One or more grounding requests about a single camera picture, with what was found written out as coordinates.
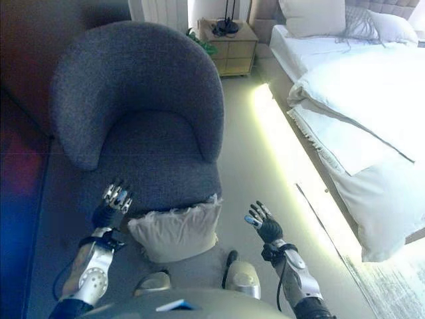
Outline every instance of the floor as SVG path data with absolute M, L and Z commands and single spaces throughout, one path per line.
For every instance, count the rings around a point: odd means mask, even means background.
M 274 213 L 286 241 L 297 245 L 330 311 L 338 318 L 375 318 L 326 232 L 299 195 L 297 169 L 305 171 L 302 165 L 308 161 L 303 151 L 292 148 L 292 131 L 278 129 L 283 114 L 269 103 L 255 77 L 225 78 L 222 84 L 226 122 L 218 161 L 224 197 L 216 230 L 219 243 L 205 254 L 166 265 L 174 286 L 219 287 L 226 256 L 236 249 L 242 260 L 256 267 L 262 300 L 276 304 L 278 277 L 262 260 L 261 240 L 243 219 L 249 205 L 258 199 Z M 78 172 L 54 144 L 41 207 L 28 318 L 47 317 L 54 308 L 53 280 L 75 255 L 78 241 L 90 232 L 86 217 L 74 209 L 78 180 Z M 324 188 L 316 191 L 329 197 Z M 142 276 L 161 267 L 145 261 L 129 239 L 129 246 L 114 259 L 110 288 L 100 304 L 128 298 Z M 294 318 L 288 304 L 284 300 L 282 304 L 284 314 Z

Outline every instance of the bed frame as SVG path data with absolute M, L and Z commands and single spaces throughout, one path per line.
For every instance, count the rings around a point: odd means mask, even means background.
M 419 0 L 345 0 L 345 2 L 347 5 L 366 7 L 378 13 L 390 13 L 408 19 Z M 287 111 L 290 107 L 286 102 L 286 98 L 288 97 L 293 82 L 282 69 L 280 63 L 274 58 L 268 46 L 270 37 L 272 36 L 273 26 L 285 24 L 285 18 L 280 10 L 278 0 L 251 0 L 247 22 L 259 38 L 259 43 L 256 47 L 255 69 L 260 74 L 262 80 L 269 84 L 270 90 L 290 123 L 292 130 L 295 132 L 298 140 L 310 157 L 310 160 L 319 172 L 322 180 L 325 182 L 327 187 L 325 191 L 332 194 L 344 218 L 347 220 L 355 236 L 357 236 L 358 225 L 349 213 L 347 206 L 339 195 L 331 176 L 322 164 L 315 148 L 302 134 L 296 123 L 287 115 Z M 406 238 L 406 244 L 423 237 L 425 237 L 425 228 L 408 236 Z

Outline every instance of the nightstand drawer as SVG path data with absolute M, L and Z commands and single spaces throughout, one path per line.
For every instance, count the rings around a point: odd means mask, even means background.
M 223 74 L 224 72 L 226 72 L 226 59 L 225 58 L 218 59 L 218 60 L 216 60 L 214 58 L 212 61 L 214 62 L 219 74 Z
M 251 58 L 254 49 L 254 41 L 235 41 L 228 44 L 228 58 Z
M 210 44 L 217 48 L 217 53 L 212 54 L 211 58 L 226 58 L 228 52 L 228 42 L 211 41 Z
M 249 73 L 251 68 L 251 58 L 230 58 L 226 64 L 226 74 Z

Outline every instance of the lamp base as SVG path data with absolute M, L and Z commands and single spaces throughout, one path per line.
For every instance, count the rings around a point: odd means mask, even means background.
M 220 20 L 217 22 L 217 29 L 223 33 L 236 33 L 239 31 L 239 26 L 227 18 L 227 20 Z

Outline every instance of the armchair seat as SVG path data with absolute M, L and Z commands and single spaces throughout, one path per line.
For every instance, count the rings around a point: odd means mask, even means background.
M 91 214 L 113 180 L 133 192 L 133 211 L 188 207 L 221 195 L 215 162 L 205 161 L 190 124 L 172 112 L 121 117 L 108 133 L 98 168 L 83 174 L 80 209 Z

